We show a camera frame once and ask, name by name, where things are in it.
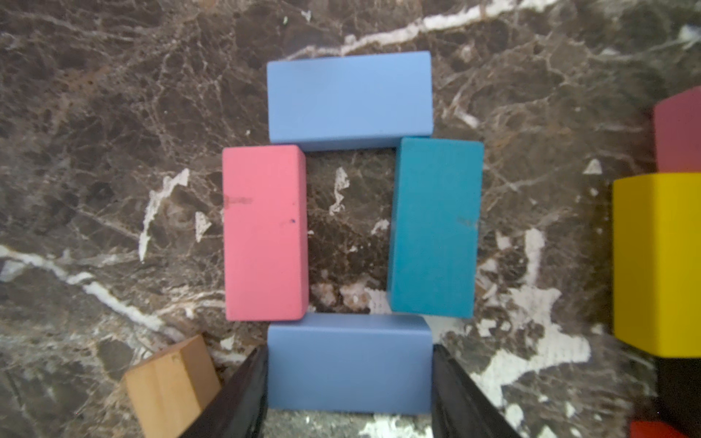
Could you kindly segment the wooden block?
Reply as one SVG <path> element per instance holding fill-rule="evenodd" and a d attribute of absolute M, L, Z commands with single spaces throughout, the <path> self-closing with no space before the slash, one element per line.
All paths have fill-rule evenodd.
<path fill-rule="evenodd" d="M 124 382 L 146 437 L 180 436 L 222 388 L 200 335 L 130 368 Z"/>

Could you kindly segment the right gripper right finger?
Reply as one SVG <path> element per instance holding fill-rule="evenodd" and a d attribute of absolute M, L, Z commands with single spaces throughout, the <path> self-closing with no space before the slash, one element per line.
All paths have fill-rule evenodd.
<path fill-rule="evenodd" d="M 520 438 L 443 345 L 434 345 L 432 367 L 434 437 Z"/>

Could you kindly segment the dark brown block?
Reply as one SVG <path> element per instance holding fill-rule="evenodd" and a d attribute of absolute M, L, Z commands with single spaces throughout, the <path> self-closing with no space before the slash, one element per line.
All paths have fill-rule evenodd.
<path fill-rule="evenodd" d="M 657 361 L 657 392 L 662 416 L 687 437 L 700 436 L 700 359 Z"/>

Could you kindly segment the light blue block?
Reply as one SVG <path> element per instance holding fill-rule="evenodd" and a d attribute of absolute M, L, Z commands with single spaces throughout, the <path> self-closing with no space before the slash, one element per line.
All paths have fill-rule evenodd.
<path fill-rule="evenodd" d="M 268 134 L 303 151 L 394 148 L 434 131 L 427 51 L 267 65 Z"/>
<path fill-rule="evenodd" d="M 427 414 L 433 337 L 418 315 L 309 313 L 268 328 L 279 410 Z"/>

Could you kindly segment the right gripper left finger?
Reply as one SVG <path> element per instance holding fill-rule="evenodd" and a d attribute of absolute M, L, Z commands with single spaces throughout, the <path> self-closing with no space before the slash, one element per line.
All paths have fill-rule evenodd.
<path fill-rule="evenodd" d="M 262 437 L 267 411 L 268 347 L 260 346 L 180 437 Z"/>

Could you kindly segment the teal block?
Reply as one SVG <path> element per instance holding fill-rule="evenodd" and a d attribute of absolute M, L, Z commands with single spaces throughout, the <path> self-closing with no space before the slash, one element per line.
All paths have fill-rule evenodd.
<path fill-rule="evenodd" d="M 472 317 L 484 152 L 481 142 L 401 141 L 388 271 L 393 311 Z"/>

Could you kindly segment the pink block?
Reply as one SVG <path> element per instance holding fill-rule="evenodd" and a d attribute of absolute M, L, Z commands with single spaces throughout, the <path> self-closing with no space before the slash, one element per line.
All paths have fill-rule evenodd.
<path fill-rule="evenodd" d="M 310 295 L 304 153 L 230 147 L 222 164 L 227 320 L 301 319 Z"/>
<path fill-rule="evenodd" d="M 655 158 L 660 173 L 700 172 L 700 87 L 654 107 Z"/>

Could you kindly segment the red block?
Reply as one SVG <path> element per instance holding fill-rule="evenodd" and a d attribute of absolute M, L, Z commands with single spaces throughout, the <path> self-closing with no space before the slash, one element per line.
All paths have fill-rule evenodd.
<path fill-rule="evenodd" d="M 686 438 L 675 427 L 659 421 L 634 421 L 630 423 L 630 438 Z"/>

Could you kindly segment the yellow block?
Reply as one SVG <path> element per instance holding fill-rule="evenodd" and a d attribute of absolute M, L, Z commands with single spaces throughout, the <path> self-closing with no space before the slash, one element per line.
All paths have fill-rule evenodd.
<path fill-rule="evenodd" d="M 699 357 L 699 174 L 614 182 L 613 334 L 656 357 Z"/>

